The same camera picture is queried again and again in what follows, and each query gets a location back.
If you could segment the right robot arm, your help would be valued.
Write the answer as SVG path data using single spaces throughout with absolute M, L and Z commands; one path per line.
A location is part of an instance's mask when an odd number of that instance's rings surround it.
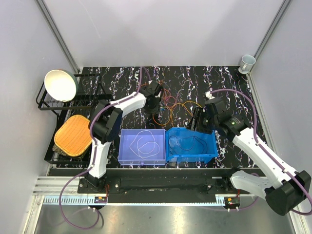
M 205 106 L 195 107 L 187 129 L 205 134 L 217 131 L 240 148 L 264 173 L 265 178 L 232 169 L 221 181 L 226 193 L 244 190 L 267 202 L 278 215 L 284 216 L 309 196 L 312 177 L 299 172 L 283 161 L 256 134 L 254 128 L 240 115 L 232 115 L 225 102 L 214 97 Z

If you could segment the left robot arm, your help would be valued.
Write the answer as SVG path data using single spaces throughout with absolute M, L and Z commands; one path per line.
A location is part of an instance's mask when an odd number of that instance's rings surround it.
M 143 108 L 148 114 L 159 110 L 163 86 L 156 81 L 132 94 L 108 102 L 101 100 L 91 115 L 89 130 L 92 139 L 90 164 L 84 178 L 94 193 L 105 188 L 106 164 L 109 148 L 121 130 L 121 122 L 129 113 Z

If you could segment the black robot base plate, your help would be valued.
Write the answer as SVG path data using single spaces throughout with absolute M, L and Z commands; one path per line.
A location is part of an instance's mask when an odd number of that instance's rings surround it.
M 108 169 L 95 187 L 84 177 L 78 193 L 108 192 L 110 203 L 190 204 L 215 202 L 215 195 L 233 195 L 232 169 Z

